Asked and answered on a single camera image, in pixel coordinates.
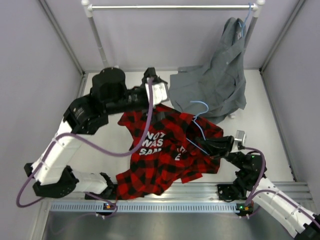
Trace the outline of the red black plaid shirt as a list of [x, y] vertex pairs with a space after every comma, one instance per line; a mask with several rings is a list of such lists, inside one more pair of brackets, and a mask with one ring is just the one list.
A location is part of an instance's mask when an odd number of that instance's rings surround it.
[[185, 184], [203, 174], [217, 174], [220, 159], [204, 153], [196, 138], [223, 135], [222, 128], [205, 118], [194, 119], [190, 113], [157, 105], [141, 147], [131, 155], [129, 169], [116, 175], [117, 199], [160, 196], [176, 180]]

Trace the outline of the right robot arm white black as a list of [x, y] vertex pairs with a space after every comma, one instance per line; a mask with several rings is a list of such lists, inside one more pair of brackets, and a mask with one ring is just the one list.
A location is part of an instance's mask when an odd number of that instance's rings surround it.
[[295, 240], [318, 240], [320, 216], [306, 209], [272, 183], [265, 175], [265, 155], [245, 145], [246, 134], [220, 138], [198, 137], [196, 142], [214, 159], [225, 159], [238, 168], [231, 184], [219, 184], [218, 198], [225, 202], [243, 200], [239, 208], [248, 217], [254, 212], [253, 203], [269, 213]]

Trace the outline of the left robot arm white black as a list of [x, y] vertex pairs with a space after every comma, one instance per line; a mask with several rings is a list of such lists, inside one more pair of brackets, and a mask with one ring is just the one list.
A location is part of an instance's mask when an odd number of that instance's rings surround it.
[[154, 106], [168, 99], [168, 83], [153, 67], [146, 69], [141, 85], [131, 89], [126, 86], [125, 72], [117, 67], [104, 68], [94, 75], [89, 94], [71, 102], [45, 152], [37, 161], [24, 166], [28, 179], [35, 179], [35, 195], [59, 199], [77, 192], [85, 193], [87, 199], [109, 199], [114, 184], [106, 173], [79, 172], [69, 166], [69, 161], [82, 144], [113, 157], [126, 156], [105, 150], [88, 139], [115, 114], [147, 111], [148, 127]]

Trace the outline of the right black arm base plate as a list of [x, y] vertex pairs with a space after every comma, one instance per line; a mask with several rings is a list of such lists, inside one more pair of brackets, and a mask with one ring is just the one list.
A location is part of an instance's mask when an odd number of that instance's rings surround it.
[[235, 184], [218, 184], [217, 192], [219, 200], [233, 202], [236, 200], [246, 200], [247, 191]]

